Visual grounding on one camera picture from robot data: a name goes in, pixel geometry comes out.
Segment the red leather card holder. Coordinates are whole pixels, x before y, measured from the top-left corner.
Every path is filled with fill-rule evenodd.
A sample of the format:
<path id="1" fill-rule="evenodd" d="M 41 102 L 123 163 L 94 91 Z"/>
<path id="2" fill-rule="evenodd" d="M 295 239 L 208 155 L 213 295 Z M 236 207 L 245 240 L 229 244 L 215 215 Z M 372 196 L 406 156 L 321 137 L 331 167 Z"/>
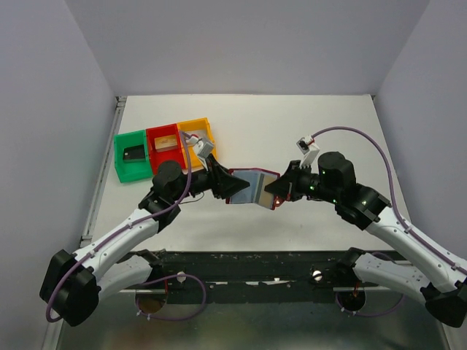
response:
<path id="1" fill-rule="evenodd" d="M 232 168 L 229 174 L 247 181 L 250 186 L 227 198 L 226 204 L 253 203 L 270 210 L 282 205 L 282 199 L 265 191 L 267 185 L 280 178 L 279 173 L 262 168 Z"/>

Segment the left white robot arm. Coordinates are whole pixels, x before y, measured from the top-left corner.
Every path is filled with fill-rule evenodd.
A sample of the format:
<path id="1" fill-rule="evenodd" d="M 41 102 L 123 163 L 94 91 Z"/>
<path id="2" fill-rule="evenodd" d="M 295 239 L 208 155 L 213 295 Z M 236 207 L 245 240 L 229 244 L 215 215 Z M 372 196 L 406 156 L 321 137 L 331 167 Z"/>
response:
<path id="1" fill-rule="evenodd" d="M 226 199 L 249 185 L 231 175 L 213 155 L 207 158 L 207 168 L 187 174 L 174 160 L 160 164 L 150 191 L 122 223 L 73 253 L 61 250 L 53 255 L 39 291 L 47 304 L 47 321 L 64 319 L 77 326 L 102 300 L 122 289 L 141 284 L 156 287 L 162 277 L 157 265 L 140 255 L 124 257 L 169 226 L 187 195 L 209 190 L 216 198 Z"/>

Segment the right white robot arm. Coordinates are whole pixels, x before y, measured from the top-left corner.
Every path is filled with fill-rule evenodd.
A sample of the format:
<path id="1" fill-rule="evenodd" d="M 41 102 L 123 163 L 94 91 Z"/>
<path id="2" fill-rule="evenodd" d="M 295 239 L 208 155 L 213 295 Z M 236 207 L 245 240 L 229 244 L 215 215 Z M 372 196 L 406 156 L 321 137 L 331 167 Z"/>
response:
<path id="1" fill-rule="evenodd" d="M 266 185 L 284 200 L 302 198 L 333 204 L 346 222 L 384 241 L 411 264 L 385 262 L 350 249 L 336 266 L 337 280 L 378 284 L 420 303 L 440 322 L 459 328 L 466 320 L 466 260 L 427 237 L 396 213 L 396 205 L 371 187 L 357 183 L 353 164 L 339 152 L 319 156 L 318 172 L 290 162 L 280 178 Z"/>

